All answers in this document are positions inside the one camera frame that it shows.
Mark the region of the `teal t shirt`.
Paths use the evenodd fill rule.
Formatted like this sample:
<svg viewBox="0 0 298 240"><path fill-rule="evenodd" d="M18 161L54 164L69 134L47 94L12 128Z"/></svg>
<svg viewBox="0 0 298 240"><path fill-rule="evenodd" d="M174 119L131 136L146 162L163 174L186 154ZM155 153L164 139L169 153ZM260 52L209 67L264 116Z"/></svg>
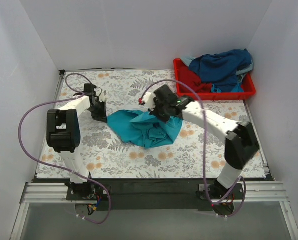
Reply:
<svg viewBox="0 0 298 240"><path fill-rule="evenodd" d="M171 117L164 123L140 110L119 110L107 117L107 126L122 142L145 149L173 144L181 131L182 122L177 117Z"/></svg>

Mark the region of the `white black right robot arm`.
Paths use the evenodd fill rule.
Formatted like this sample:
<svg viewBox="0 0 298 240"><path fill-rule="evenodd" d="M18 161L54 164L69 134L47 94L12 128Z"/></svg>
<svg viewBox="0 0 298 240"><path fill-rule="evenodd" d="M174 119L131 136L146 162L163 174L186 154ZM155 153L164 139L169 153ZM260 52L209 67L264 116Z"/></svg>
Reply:
<svg viewBox="0 0 298 240"><path fill-rule="evenodd" d="M225 166L214 184L204 187L204 195L208 200L224 200L230 196L242 179L242 170L259 151L252 123L237 122L205 110L196 98L178 97L167 85L153 93L144 93L139 103L147 105L149 113L164 123L177 117L203 128L206 134L210 133L224 143Z"/></svg>

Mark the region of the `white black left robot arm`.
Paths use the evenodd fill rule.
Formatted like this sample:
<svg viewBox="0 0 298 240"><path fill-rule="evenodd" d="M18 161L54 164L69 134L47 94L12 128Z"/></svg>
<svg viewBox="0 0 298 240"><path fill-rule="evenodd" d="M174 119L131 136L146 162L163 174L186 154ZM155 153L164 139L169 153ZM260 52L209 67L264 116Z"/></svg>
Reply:
<svg viewBox="0 0 298 240"><path fill-rule="evenodd" d="M83 166L81 150L81 132L79 116L88 111L91 118L98 122L107 122L105 96L91 83L84 84L81 93L76 98L59 109L47 112L46 142L54 152L58 153L65 168L71 170L70 183L72 193L89 200L95 194L94 185L86 180L89 171Z"/></svg>

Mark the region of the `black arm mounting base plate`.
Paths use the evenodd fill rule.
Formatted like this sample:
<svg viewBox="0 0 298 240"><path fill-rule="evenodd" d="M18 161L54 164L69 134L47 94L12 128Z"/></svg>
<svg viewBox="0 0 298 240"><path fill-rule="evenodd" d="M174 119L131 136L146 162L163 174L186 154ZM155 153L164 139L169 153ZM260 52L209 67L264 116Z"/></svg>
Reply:
<svg viewBox="0 0 298 240"><path fill-rule="evenodd" d="M103 179L92 182L65 183L66 200L96 205L98 211L111 210L199 210L212 211L206 199L213 201L225 195L227 189L213 180L201 178Z"/></svg>

